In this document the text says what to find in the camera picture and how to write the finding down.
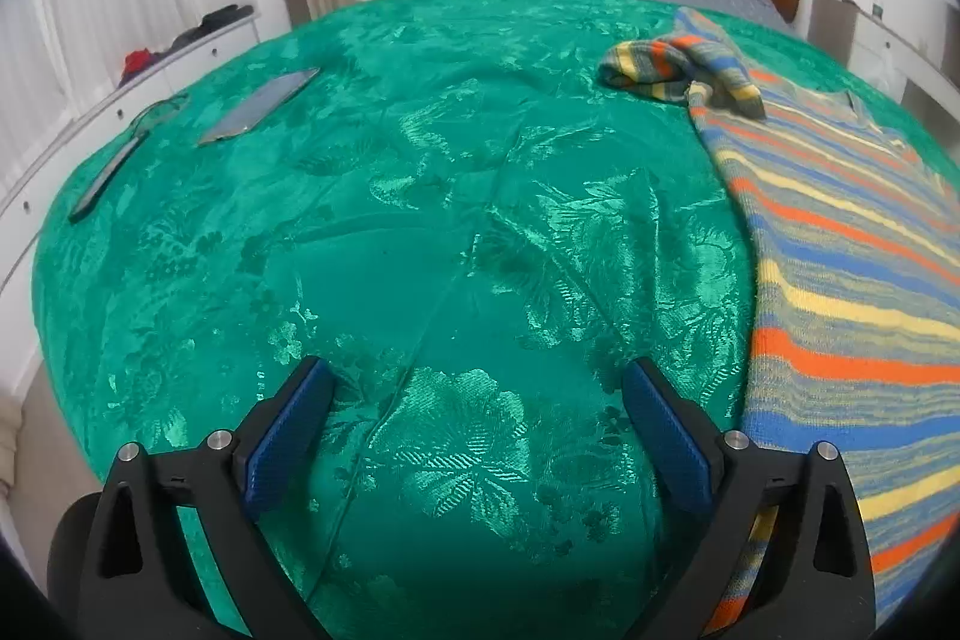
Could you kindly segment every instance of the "striped knit fabric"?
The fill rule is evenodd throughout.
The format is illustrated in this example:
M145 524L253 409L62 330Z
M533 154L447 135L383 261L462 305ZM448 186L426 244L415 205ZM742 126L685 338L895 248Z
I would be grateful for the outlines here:
M690 9L675 24L618 44L600 77L688 102L757 249L742 428L766 447L843 453L883 621L960 506L960 204L855 95L763 71ZM736 618L771 528L757 520L714 629Z

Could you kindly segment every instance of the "white sheer curtain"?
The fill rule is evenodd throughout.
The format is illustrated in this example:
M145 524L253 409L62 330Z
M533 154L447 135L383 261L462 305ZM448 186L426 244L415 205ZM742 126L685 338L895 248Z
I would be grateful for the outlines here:
M0 199L115 90L129 52L166 49L199 17L193 0L0 0Z

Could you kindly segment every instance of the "blue gripper pad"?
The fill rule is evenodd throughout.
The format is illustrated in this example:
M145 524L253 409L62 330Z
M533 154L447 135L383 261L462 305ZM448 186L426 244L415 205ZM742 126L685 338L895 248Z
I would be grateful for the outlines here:
M710 514L707 458L638 362L630 362L624 371L623 405L673 503L696 515Z
M326 419L336 376L318 360L247 459L243 504L251 519L283 498L290 476Z

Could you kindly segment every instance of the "floor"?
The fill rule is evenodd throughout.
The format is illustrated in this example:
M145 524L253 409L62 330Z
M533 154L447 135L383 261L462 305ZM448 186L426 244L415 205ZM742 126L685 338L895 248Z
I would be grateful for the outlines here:
M56 524L74 501L100 488L66 427L46 369L41 367L23 403L16 485L8 504L27 562L44 593L47 554Z

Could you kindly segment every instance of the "green bedspread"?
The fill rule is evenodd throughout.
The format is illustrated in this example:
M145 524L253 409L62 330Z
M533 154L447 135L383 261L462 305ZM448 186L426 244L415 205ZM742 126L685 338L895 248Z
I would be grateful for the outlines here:
M261 528L338 640L616 638L687 533L664 517L618 374L652 355L736 422L752 251L685 108L601 87L612 44L668 30L638 0L380 0L189 89L90 217L70 178L37 248L56 397L94 470L232 427L308 353L342 378L308 468ZM712 14L808 87L822 53ZM322 73L246 136L203 131L273 76ZM195 517L218 615L237 617Z

